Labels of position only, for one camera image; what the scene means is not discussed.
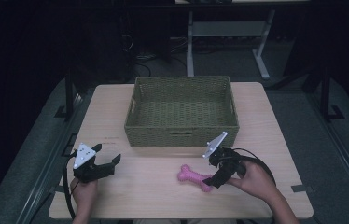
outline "floor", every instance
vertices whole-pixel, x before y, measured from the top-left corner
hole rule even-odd
[[[237,48],[197,51],[195,76],[229,76],[231,81],[255,81],[266,87],[277,83],[283,78],[292,43],[267,44],[263,59],[271,75],[269,80],[263,80],[258,73],[251,51],[255,46],[256,41],[249,40]],[[185,76],[185,52],[172,56],[171,63],[160,58],[141,61],[134,67],[134,73],[136,76]],[[343,88],[331,80],[330,104],[336,105],[345,119],[326,122],[318,109],[320,90],[303,92],[304,79],[301,77],[280,90],[266,90],[314,208],[314,215],[301,223],[349,223],[349,160],[343,156],[349,156],[349,99]],[[92,95],[93,88],[78,96],[75,113],[65,122],[57,114],[65,105],[64,80],[58,83],[0,186],[0,223],[71,223],[50,218],[48,210],[52,192],[60,190],[58,185],[66,159],[63,155],[72,148]],[[270,222],[268,219],[255,221]],[[91,223],[117,221],[92,220]]]

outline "green basket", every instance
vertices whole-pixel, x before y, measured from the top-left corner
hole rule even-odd
[[[206,147],[239,124],[228,77],[138,77],[125,121],[132,147]]]

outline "pink object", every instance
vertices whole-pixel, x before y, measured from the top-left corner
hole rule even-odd
[[[186,164],[181,166],[181,171],[180,171],[180,173],[177,174],[178,180],[180,180],[180,181],[189,180],[195,184],[198,184],[201,186],[201,189],[204,192],[210,192],[213,189],[213,187],[208,186],[202,182],[204,179],[209,178],[209,177],[212,177],[212,176],[211,175],[200,175],[198,173],[191,171],[191,168],[189,168],[189,166]]]

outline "tabletop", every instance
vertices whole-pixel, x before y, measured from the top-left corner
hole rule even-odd
[[[311,217],[314,210],[306,192],[293,192],[291,188],[302,182],[265,90],[256,82],[236,82],[231,83],[231,87],[240,125],[233,147],[248,149],[260,157],[272,170],[277,188],[286,197],[296,217]],[[183,164],[202,175],[213,175],[217,171],[202,157],[205,147],[130,147],[124,123],[132,93],[133,84],[98,86],[75,142],[75,147],[80,143],[90,147],[103,145],[95,164],[109,163],[119,153],[122,155],[116,173],[99,180],[99,196],[93,217],[272,216],[265,202],[233,186],[223,185],[203,192],[191,182],[177,180]],[[72,165],[73,161],[70,161],[69,176],[73,176]],[[63,193],[56,192],[49,215],[70,218]]]

